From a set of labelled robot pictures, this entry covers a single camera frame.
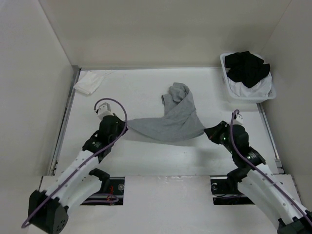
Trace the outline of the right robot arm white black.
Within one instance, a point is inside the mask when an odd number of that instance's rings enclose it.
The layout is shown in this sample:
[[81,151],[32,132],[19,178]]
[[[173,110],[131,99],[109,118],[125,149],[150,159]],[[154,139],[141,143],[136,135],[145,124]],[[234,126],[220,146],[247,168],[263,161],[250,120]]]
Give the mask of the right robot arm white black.
[[285,191],[265,159],[249,145],[249,135],[241,125],[224,121],[204,133],[231,154],[236,169],[224,179],[211,181],[211,192],[222,198],[244,195],[270,220],[279,234],[310,234],[312,213]]

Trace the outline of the grey tank top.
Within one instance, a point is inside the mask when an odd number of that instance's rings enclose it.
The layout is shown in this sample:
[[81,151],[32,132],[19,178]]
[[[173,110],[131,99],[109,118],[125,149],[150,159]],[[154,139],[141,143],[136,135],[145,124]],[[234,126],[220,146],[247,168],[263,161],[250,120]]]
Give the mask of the grey tank top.
[[193,94],[187,85],[173,83],[161,101],[164,115],[128,121],[126,140],[180,144],[204,134],[205,127],[197,116]]

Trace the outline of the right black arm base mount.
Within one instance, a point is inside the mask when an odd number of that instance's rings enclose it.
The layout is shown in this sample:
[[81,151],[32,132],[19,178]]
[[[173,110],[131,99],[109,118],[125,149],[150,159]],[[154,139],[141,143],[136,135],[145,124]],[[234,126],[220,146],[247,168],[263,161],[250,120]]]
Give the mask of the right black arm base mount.
[[227,176],[213,176],[210,179],[214,205],[254,205],[238,190],[238,183],[246,177],[242,169],[235,169]]

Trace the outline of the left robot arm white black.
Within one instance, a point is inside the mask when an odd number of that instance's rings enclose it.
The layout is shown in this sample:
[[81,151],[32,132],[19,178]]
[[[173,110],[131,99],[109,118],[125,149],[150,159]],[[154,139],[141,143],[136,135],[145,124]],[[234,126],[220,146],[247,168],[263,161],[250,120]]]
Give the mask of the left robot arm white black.
[[34,225],[47,234],[59,234],[69,214],[94,193],[109,190],[109,174],[98,168],[113,145],[127,131],[127,121],[115,114],[104,116],[99,129],[84,143],[78,156],[47,189],[29,197],[28,217],[22,228]]

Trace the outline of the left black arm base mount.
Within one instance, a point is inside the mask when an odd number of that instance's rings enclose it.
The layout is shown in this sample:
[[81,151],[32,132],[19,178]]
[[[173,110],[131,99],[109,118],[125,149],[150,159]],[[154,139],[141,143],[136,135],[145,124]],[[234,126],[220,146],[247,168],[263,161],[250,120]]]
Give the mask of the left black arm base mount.
[[84,206],[121,206],[124,202],[125,177],[110,177],[100,169],[93,169],[89,175],[101,181],[100,189],[88,197],[81,205]]

